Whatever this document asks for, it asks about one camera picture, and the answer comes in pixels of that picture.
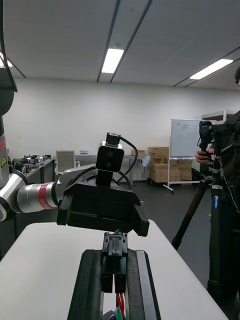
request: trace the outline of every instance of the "chair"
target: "chair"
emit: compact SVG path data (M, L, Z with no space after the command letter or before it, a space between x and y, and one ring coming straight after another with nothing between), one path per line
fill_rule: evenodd
M56 168L55 173L60 176L65 170L79 168L80 161L76 162L75 151L56 151Z

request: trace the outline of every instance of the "person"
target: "person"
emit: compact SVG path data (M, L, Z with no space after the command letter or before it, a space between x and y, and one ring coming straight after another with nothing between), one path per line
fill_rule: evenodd
M235 82L240 88L240 66L235 73ZM231 115L226 121L226 124L234 124L240 116L240 111ZM227 134L222 138L222 149L232 143L232 134ZM213 145L206 149L209 153L214 153ZM234 150L229 151L222 157L222 166L224 175L228 180L233 171ZM195 159L200 164L208 164L208 156L204 151L198 150ZM237 292L240 293L240 254L236 256L235 243L236 234L233 229L240 229L240 219L237 219L233 214L233 206L229 198L222 192L219 217L219 246L220 246L220 290L221 300L228 301L234 299Z

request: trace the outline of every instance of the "green wire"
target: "green wire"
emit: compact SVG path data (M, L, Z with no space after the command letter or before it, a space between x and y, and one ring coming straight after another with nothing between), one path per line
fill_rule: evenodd
M123 316L119 308L116 308L116 320L123 320Z

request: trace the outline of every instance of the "dark floor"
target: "dark floor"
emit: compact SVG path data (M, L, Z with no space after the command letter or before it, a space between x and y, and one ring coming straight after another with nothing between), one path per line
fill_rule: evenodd
M175 193L172 194L163 187L138 182L133 190L140 200L144 201L144 211L147 217L155 221L168 240L172 241L196 188L196 185L178 185L174 187ZM210 213L211 194L207 190L178 249L178 253L205 288L209 278ZM57 210L18 214L17 233L19 235L29 224L55 222L56 219ZM13 221L0 223L0 244L3 256L14 243L14 239ZM230 309L230 312L226 311L228 318L238 319L237 309L240 310L238 302L234 302L234 307L228 304L227 308Z

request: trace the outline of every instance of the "desk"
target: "desk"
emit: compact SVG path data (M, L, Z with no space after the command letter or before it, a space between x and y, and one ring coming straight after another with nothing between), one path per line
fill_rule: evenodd
M30 184L43 184L55 181L55 160L43 161L40 166L25 174Z
M29 225L0 262L0 319L66 320L81 255L103 239L99 230ZM153 221L147 238L131 231L128 246L148 253L162 320L227 320ZM115 303L105 294L104 312Z

